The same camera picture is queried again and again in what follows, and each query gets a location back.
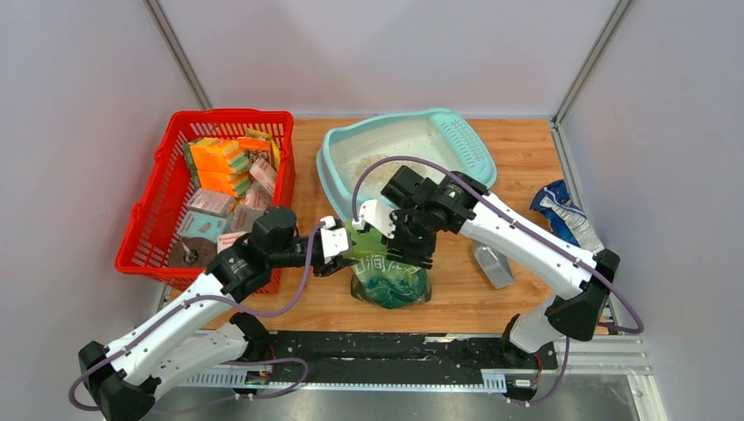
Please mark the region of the green cat litter bag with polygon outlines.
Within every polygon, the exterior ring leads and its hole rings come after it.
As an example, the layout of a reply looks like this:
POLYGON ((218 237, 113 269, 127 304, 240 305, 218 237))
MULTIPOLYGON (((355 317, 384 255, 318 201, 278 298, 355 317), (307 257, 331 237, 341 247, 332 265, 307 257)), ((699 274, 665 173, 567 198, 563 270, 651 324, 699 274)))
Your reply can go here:
POLYGON ((432 285, 423 268, 388 259, 383 236, 376 229, 357 232, 350 220, 346 228, 354 246, 345 256, 357 261, 352 266, 352 297, 389 310, 431 300, 432 285))

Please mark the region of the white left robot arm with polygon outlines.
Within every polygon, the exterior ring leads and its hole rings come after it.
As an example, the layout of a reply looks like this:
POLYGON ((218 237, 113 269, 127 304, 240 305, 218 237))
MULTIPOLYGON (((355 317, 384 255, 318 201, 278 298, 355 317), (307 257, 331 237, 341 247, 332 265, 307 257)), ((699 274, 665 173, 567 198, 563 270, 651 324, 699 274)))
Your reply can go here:
POLYGON ((321 218, 302 236, 292 209, 268 208, 174 302, 107 345, 84 346, 68 400, 107 420, 140 420, 194 375, 229 361, 261 364, 268 352, 261 318, 282 315, 298 299, 274 311, 252 310, 243 301, 267 286, 276 268, 302 268, 306 284, 310 275, 353 266, 345 256, 353 246, 337 218, 321 218))

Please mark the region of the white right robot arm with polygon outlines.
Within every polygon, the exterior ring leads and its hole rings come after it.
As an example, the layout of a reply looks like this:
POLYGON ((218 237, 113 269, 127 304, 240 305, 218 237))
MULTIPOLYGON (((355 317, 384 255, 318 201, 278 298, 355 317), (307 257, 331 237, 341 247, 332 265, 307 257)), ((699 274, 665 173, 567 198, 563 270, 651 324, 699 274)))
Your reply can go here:
POLYGON ((509 208, 479 181, 445 170, 435 182, 401 166, 382 188, 382 200, 357 208, 354 224, 369 224, 383 236, 393 260, 430 268, 438 232, 480 242, 537 275, 553 294, 533 310, 516 315, 504 330, 500 354, 523 367, 543 345, 561 338, 593 339, 610 294, 619 256, 554 236, 509 208))

